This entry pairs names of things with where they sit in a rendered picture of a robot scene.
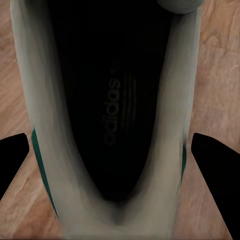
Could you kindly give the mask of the gym shoe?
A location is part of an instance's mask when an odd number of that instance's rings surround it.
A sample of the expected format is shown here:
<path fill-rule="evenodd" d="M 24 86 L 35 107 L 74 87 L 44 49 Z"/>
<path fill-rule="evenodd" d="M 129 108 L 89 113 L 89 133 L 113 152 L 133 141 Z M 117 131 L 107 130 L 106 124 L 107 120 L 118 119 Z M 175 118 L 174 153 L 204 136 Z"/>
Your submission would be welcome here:
<path fill-rule="evenodd" d="M 173 240 L 205 0 L 10 0 L 31 141 L 64 240 Z"/>

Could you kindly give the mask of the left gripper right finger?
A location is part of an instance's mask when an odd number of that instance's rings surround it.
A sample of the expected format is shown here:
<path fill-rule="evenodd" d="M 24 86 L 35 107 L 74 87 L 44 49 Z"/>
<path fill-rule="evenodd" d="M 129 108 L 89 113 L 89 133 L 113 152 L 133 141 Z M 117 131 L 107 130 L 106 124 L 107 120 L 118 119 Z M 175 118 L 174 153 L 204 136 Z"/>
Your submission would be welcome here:
<path fill-rule="evenodd" d="M 200 133 L 191 151 L 233 240 L 240 240 L 240 154 Z"/>

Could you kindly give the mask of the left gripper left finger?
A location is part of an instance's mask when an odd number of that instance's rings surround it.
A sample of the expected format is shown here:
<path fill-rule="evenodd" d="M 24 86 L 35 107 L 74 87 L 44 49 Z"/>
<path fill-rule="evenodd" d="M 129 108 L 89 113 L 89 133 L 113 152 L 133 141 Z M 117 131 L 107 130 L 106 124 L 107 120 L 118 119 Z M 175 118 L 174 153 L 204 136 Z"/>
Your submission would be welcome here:
<path fill-rule="evenodd" d="M 0 200 L 29 153 L 25 133 L 0 140 Z"/>

